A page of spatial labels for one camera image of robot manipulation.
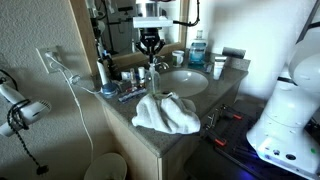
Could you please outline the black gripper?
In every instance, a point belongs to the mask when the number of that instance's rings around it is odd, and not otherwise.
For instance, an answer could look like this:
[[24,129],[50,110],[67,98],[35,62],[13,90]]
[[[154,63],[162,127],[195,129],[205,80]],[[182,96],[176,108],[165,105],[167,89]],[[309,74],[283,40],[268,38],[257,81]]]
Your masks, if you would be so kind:
[[165,42],[160,38],[158,28],[140,28],[140,38],[135,44],[144,55],[148,55],[149,63],[156,63],[156,55],[164,47]]

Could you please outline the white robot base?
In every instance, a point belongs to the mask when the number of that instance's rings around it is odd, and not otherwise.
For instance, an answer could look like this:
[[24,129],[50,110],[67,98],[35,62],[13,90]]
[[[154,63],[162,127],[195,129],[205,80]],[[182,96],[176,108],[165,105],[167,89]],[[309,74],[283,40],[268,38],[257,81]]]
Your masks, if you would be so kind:
[[320,31],[311,28],[295,45],[247,141],[260,159],[319,180],[320,145],[305,130],[319,107]]

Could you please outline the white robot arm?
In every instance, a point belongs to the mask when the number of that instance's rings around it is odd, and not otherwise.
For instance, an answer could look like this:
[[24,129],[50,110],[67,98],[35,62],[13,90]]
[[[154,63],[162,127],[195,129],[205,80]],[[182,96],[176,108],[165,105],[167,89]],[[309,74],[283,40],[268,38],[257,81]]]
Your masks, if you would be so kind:
[[150,63],[164,47],[165,42],[160,39],[159,30],[164,27],[171,27],[179,24],[185,27],[193,27],[200,21],[196,16],[194,22],[181,22],[167,17],[160,6],[161,2],[171,2],[172,0],[136,0],[137,15],[133,18],[133,27],[140,33],[139,41],[135,47],[145,56]]

